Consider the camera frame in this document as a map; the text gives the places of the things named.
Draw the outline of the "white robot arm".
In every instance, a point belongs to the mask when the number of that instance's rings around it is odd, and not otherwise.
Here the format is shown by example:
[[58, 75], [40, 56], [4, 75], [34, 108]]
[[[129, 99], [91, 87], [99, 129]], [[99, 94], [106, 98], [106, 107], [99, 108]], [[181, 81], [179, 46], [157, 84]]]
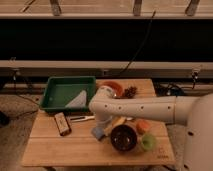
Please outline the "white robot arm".
[[213, 171], [213, 94], [116, 99], [101, 86], [89, 103], [98, 124], [127, 116], [187, 126], [181, 171]]

